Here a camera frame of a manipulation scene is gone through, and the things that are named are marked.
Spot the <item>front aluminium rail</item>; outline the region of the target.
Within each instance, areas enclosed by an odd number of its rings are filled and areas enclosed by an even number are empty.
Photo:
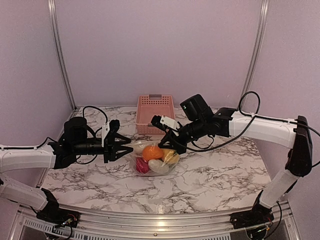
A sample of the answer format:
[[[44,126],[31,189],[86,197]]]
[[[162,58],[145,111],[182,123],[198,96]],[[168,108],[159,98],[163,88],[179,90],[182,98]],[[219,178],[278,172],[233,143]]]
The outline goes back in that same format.
[[[10,228],[9,240],[41,240],[52,237],[73,240],[251,240],[268,235],[271,240],[299,240],[301,236],[287,201],[272,210],[272,223],[235,229],[230,221],[236,210],[202,213],[127,213],[63,205],[79,212],[77,227],[54,229],[21,205]]]

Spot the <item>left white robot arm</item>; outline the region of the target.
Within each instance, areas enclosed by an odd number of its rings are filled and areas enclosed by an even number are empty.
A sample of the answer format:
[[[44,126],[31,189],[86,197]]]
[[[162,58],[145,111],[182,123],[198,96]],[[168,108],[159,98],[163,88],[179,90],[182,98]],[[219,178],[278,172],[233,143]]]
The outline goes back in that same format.
[[[84,117],[73,117],[64,123],[64,132],[58,141],[39,146],[0,147],[0,196],[31,207],[38,219],[62,225],[78,221],[77,211],[60,208],[58,200],[47,189],[30,187],[6,176],[13,170],[45,168],[65,169],[77,161],[78,156],[103,157],[105,163],[114,162],[133,152],[131,140],[118,133],[119,120],[103,125],[97,137]]]

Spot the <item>clear zip top bag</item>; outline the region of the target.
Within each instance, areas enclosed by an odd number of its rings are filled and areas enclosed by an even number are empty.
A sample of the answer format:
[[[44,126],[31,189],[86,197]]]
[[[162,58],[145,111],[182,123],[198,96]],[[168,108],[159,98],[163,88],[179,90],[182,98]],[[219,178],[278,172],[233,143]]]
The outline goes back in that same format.
[[[160,148],[158,141],[136,141],[128,144],[129,166],[137,176],[155,177],[168,175],[180,161],[176,150]]]

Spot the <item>yellow fake lemon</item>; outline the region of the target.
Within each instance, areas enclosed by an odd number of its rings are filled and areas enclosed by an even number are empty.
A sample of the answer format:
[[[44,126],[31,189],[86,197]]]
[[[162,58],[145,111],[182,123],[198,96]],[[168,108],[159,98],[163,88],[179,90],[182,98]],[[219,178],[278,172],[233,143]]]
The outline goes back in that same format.
[[[161,160],[163,161],[164,164],[166,165],[175,165],[179,162],[180,160],[180,155],[173,149],[162,149],[163,156]]]

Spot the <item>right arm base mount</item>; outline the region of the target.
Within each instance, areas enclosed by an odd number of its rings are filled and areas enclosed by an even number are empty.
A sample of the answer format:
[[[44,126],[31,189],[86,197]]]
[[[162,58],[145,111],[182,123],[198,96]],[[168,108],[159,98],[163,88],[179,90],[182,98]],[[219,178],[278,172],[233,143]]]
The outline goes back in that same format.
[[[246,210],[234,212],[230,215],[230,223],[233,225],[234,229],[252,227],[272,222],[274,219],[274,215],[271,211],[263,213],[260,211]]]

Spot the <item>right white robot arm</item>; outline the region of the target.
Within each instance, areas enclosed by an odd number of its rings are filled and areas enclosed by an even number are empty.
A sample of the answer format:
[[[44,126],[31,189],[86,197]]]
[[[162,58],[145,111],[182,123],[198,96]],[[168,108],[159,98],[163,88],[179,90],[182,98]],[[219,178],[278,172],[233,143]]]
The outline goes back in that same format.
[[[188,124],[165,115],[152,118],[153,126],[164,132],[160,148],[201,152],[196,141],[204,136],[225,137],[230,144],[242,137],[257,144],[262,160],[271,172],[271,182],[260,191],[250,210],[232,213],[235,228],[265,223],[273,219],[272,209],[290,192],[300,178],[315,167],[311,135],[315,130],[305,116],[279,118],[248,113],[240,107],[222,107],[213,111],[200,94],[181,103]]]

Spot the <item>pink plastic basket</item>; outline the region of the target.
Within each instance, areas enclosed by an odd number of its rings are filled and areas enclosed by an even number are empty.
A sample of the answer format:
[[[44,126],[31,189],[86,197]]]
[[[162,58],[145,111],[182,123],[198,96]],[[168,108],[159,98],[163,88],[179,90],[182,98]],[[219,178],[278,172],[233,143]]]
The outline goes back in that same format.
[[[165,115],[175,119],[173,97],[165,94],[146,94],[138,97],[136,130],[139,135],[163,135],[164,132],[151,124],[154,116]]]

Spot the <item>aluminium frame post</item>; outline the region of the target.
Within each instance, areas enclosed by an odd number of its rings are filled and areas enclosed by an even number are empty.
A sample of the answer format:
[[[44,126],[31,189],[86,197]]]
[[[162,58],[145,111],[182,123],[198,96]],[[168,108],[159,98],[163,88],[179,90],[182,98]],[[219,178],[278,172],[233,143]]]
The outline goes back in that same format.
[[[246,73],[244,85],[240,94],[240,99],[246,92],[250,90],[251,85],[253,83],[257,62],[259,59],[259,55],[262,49],[263,40],[265,36],[269,7],[270,7],[269,0],[261,0],[256,36],[253,44],[253,50],[252,50],[248,70]]]
[[[51,22],[51,28],[53,33],[53,40],[55,45],[55,50],[57,54],[57,60],[59,69],[62,76],[62,82],[65,88],[66,96],[69,102],[69,105],[73,111],[77,109],[75,99],[72,93],[72,88],[68,76],[68,71],[65,63],[65,58],[63,54],[62,42],[60,37],[59,31],[59,23],[58,23],[58,15],[57,15],[57,8],[56,8],[56,1],[55,0],[48,0],[48,10]]]

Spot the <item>right aluminium frame post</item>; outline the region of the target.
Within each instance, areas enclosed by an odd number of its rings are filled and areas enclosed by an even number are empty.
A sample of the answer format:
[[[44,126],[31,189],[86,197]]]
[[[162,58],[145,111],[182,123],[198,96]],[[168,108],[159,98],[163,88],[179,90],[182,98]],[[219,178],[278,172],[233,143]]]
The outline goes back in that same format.
[[[259,59],[259,55],[262,49],[263,40],[265,36],[269,7],[270,7],[269,0],[261,0],[256,36],[253,44],[253,50],[252,50],[248,70],[246,73],[244,85],[240,94],[240,99],[246,92],[250,90],[251,85],[253,83],[257,62]]]

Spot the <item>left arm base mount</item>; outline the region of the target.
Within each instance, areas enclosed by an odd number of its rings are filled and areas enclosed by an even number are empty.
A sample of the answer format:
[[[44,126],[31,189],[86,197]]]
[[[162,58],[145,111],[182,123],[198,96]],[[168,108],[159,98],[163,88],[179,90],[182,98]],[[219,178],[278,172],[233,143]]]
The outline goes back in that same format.
[[[80,213],[78,211],[63,208],[52,208],[38,211],[36,217],[40,220],[53,223],[56,228],[66,226],[76,228]]]

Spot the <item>orange fake orange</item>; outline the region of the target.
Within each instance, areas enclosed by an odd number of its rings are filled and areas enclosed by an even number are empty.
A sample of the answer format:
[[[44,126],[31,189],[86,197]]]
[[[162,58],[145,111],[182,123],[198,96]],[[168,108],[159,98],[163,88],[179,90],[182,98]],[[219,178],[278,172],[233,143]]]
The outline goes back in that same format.
[[[161,159],[163,157],[163,150],[156,145],[148,145],[142,151],[142,157],[146,160]]]

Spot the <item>left aluminium frame post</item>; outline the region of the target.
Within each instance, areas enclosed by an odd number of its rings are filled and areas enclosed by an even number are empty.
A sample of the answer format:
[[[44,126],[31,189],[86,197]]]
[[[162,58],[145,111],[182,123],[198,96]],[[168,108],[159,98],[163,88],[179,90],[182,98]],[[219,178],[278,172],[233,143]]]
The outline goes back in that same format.
[[[55,0],[48,0],[48,10],[51,22],[51,28],[53,33],[53,40],[55,45],[55,50],[57,54],[57,60],[59,69],[62,76],[62,82],[65,88],[66,96],[69,102],[69,105],[73,111],[77,109],[75,99],[72,93],[72,88],[68,76],[68,71],[65,63],[65,58],[63,54],[62,42],[60,37],[59,31],[59,23],[58,23],[58,15],[57,15],[57,8],[56,8],[56,1]]]

